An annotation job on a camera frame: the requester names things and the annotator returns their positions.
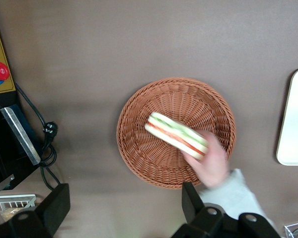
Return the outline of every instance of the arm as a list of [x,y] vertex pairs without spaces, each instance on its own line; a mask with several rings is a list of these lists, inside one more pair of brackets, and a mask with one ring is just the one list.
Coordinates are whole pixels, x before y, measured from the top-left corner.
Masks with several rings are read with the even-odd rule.
[[266,217],[255,195],[249,190],[240,170],[231,173],[227,155],[214,134],[197,130],[208,141],[208,152],[198,161],[183,152],[185,160],[193,168],[200,181],[207,187],[200,197],[204,203],[221,206],[234,219],[244,212]]
[[202,191],[200,197],[204,203],[221,206],[230,217],[237,220],[238,216],[245,212],[266,217],[255,195],[247,187],[239,169],[233,170],[221,185]]

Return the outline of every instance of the sandwich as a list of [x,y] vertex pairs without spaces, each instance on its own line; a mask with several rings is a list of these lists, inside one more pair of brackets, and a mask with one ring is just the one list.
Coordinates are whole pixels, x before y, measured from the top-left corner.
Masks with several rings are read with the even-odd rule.
[[208,142],[200,134],[160,113],[151,113],[145,129],[197,160],[201,160],[208,150]]

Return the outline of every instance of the human hand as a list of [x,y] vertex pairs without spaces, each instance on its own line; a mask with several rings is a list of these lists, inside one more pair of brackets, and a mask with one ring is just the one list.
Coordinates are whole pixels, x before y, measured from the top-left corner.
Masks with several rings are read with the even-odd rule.
[[184,159],[207,188],[218,186],[229,176],[226,151],[213,133],[202,129],[195,131],[208,141],[208,151],[200,161],[182,151]]

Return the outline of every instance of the black cable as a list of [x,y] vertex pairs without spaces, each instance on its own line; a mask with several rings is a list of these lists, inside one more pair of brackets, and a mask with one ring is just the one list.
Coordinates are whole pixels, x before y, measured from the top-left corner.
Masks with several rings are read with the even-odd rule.
[[14,83],[15,87],[17,88],[17,90],[19,91],[19,93],[23,96],[23,98],[26,100],[26,102],[30,105],[30,107],[33,109],[33,111],[35,112],[35,114],[38,116],[38,118],[40,119],[42,125],[45,125],[45,120],[42,117],[41,113],[39,112],[39,110],[37,110],[37,108],[34,106],[34,104],[30,101],[30,99],[27,97],[27,95],[24,93],[24,91],[20,88],[20,86],[17,83]]
[[53,191],[54,188],[48,183],[48,181],[45,177],[44,169],[47,170],[47,172],[51,175],[51,177],[56,181],[57,184],[61,183],[59,181],[59,179],[55,176],[55,174],[49,169],[49,167],[51,165],[53,165],[55,163],[56,159],[57,159],[57,152],[56,152],[56,150],[54,149],[54,147],[52,145],[52,141],[54,140],[54,137],[57,135],[58,126],[53,121],[45,123],[45,120],[42,117],[41,113],[39,112],[39,110],[37,110],[37,108],[34,106],[34,104],[26,96],[24,91],[20,88],[20,86],[18,84],[16,84],[16,83],[14,83],[14,84],[15,84],[17,90],[19,91],[19,93],[23,96],[23,98],[26,100],[26,102],[30,105],[30,107],[33,109],[33,111],[38,116],[38,118],[40,119],[40,121],[43,125],[44,143],[43,143],[42,150],[43,150],[43,154],[44,154],[49,149],[50,154],[49,154],[49,156],[47,156],[44,159],[41,158],[41,162],[39,163],[39,167],[40,167],[40,170],[41,170],[41,176],[42,176],[42,180],[43,180],[44,184],[46,185],[46,187],[48,189]]

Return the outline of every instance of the wicker basket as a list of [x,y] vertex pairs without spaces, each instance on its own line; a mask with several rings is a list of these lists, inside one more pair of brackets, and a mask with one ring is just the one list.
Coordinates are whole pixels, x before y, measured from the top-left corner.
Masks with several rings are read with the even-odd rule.
[[165,78],[138,90],[124,106],[117,126],[117,143],[127,166],[153,185],[179,189],[184,181],[200,184],[175,147],[145,130],[152,112],[191,128],[214,133],[227,151],[235,144],[235,122],[227,102],[207,84],[189,78]]

